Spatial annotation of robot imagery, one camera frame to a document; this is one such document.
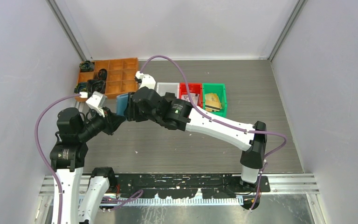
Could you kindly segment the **blue leather card holder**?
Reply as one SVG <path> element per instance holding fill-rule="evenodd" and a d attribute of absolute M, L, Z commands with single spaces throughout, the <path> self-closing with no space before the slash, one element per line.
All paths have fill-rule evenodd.
<path fill-rule="evenodd" d="M 126 117 L 126 109 L 129 102 L 129 93 L 121 94 L 116 98 L 116 114 Z"/>

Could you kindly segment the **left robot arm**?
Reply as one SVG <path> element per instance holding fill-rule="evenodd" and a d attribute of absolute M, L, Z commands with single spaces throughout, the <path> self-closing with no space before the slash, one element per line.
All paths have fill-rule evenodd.
<path fill-rule="evenodd" d="M 50 152 L 54 171 L 53 224 L 92 224 L 105 192 L 117 187 L 115 173 L 110 167 L 95 168 L 83 200 L 79 200 L 80 180 L 83 174 L 87 141 L 100 132 L 112 135 L 126 120 L 103 107 L 103 115 L 92 111 L 87 120 L 77 108 L 70 107 L 59 112 L 55 134 L 57 142 Z"/>

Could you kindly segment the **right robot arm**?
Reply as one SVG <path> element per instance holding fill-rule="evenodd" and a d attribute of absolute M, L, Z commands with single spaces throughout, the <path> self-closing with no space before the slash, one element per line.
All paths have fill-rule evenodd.
<path fill-rule="evenodd" d="M 150 120 L 168 130 L 205 134 L 225 141 L 241 150 L 241 188 L 247 192 L 258 186 L 259 173 L 265 163 L 266 124 L 235 122 L 207 112 L 190 102 L 175 98 L 173 93 L 160 96 L 142 87 L 127 95 L 124 116 L 128 121 Z"/>

